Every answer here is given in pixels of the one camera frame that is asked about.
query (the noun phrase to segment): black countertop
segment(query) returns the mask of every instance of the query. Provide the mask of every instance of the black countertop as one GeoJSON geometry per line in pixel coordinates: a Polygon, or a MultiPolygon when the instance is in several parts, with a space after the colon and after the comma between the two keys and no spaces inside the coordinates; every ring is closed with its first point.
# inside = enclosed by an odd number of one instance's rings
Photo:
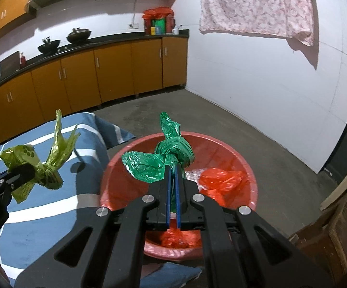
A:
{"type": "Polygon", "coordinates": [[[174,35],[174,34],[161,34],[158,36],[146,36],[143,31],[140,32],[128,32],[128,33],[121,33],[121,34],[110,34],[108,36],[102,36],[102,37],[96,37],[88,39],[86,43],[81,45],[73,45],[73,44],[67,44],[65,46],[61,46],[57,49],[57,52],[53,55],[44,56],[44,54],[38,55],[36,57],[33,57],[29,60],[27,60],[27,65],[24,68],[21,68],[20,70],[17,70],[10,76],[0,79],[0,86],[4,84],[5,82],[11,80],[12,78],[17,77],[18,75],[30,71],[36,66],[42,65],[48,61],[58,59],[60,57],[63,57],[65,55],[70,55],[75,52],[88,50],[92,48],[97,48],[102,45],[111,44],[111,43],[117,43],[117,42],[124,42],[124,41],[135,41],[135,40],[150,40],[150,39],[161,39],[163,37],[174,37],[174,38],[188,38],[189,37],[189,30],[180,30],[180,34],[174,35]]]}

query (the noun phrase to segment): knotted green plastic bag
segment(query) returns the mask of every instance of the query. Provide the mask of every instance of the knotted green plastic bag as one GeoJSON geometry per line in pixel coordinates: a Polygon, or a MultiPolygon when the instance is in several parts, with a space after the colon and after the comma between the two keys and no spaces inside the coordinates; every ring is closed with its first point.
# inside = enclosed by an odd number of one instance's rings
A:
{"type": "Polygon", "coordinates": [[[63,180],[57,170],[71,156],[80,133],[76,134],[76,125],[69,138],[65,139],[61,134],[61,117],[61,111],[57,110],[54,143],[46,162],[42,163],[40,161],[35,148],[30,144],[17,145],[6,149],[0,154],[0,158],[7,166],[8,171],[25,163],[30,163],[34,166],[35,177],[33,180],[12,192],[12,196],[18,204],[27,199],[36,183],[48,189],[59,189],[63,185],[63,180]]]}
{"type": "Polygon", "coordinates": [[[180,124],[162,112],[160,125],[165,140],[157,144],[154,154],[132,151],[122,155],[124,166],[135,179],[147,183],[162,180],[165,166],[174,167],[178,163],[185,178],[184,168],[195,160],[191,146],[180,134],[180,124]]]}

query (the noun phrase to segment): red plastic basin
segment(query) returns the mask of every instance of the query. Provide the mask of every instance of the red plastic basin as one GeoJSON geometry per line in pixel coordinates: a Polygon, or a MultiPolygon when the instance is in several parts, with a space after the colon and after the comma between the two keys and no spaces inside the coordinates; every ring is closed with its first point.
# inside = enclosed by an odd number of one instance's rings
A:
{"type": "MultiPolygon", "coordinates": [[[[257,184],[252,169],[247,161],[228,144],[199,133],[182,132],[182,136],[191,145],[195,154],[195,161],[186,171],[202,168],[220,168],[225,171],[245,171],[248,184],[243,186],[233,200],[227,204],[228,208],[236,209],[242,205],[255,210],[257,202],[257,184]]],[[[145,195],[148,183],[136,180],[124,167],[121,156],[132,150],[153,153],[158,142],[164,140],[162,133],[152,134],[133,141],[120,150],[109,162],[101,183],[100,203],[103,207],[117,210],[125,207],[135,198],[145,195]]],[[[180,261],[201,258],[202,248],[165,248],[157,243],[157,237],[150,232],[146,235],[144,253],[151,257],[180,261]]]]}

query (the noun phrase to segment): silver screw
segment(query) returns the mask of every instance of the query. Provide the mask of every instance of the silver screw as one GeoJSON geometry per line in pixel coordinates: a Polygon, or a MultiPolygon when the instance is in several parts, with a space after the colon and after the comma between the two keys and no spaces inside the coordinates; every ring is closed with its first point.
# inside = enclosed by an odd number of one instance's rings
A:
{"type": "Polygon", "coordinates": [[[251,208],[247,206],[241,206],[239,207],[239,212],[243,215],[247,215],[251,213],[251,208]]]}
{"type": "Polygon", "coordinates": [[[108,209],[106,207],[101,207],[96,210],[97,216],[106,216],[109,213],[108,209]]]}
{"type": "Polygon", "coordinates": [[[152,195],[144,195],[142,200],[144,202],[153,202],[155,200],[155,197],[152,195]]]}
{"type": "Polygon", "coordinates": [[[192,196],[192,199],[196,202],[202,202],[202,201],[204,201],[205,197],[202,194],[194,194],[192,196]]]}

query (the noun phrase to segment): concrete floor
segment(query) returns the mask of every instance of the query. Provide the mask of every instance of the concrete floor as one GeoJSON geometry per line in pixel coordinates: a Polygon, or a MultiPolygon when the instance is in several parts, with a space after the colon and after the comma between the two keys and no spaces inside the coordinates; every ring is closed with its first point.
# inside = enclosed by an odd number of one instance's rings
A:
{"type": "MultiPolygon", "coordinates": [[[[142,137],[161,132],[159,114],[163,111],[180,123],[182,131],[213,136],[243,155],[257,180],[257,213],[285,236],[316,220],[320,216],[320,203],[336,187],[324,172],[316,175],[249,124],[186,90],[127,100],[97,110],[95,114],[142,137]]],[[[121,147],[109,150],[109,155],[113,156],[121,147]]],[[[196,282],[188,287],[206,287],[196,282]]]]}

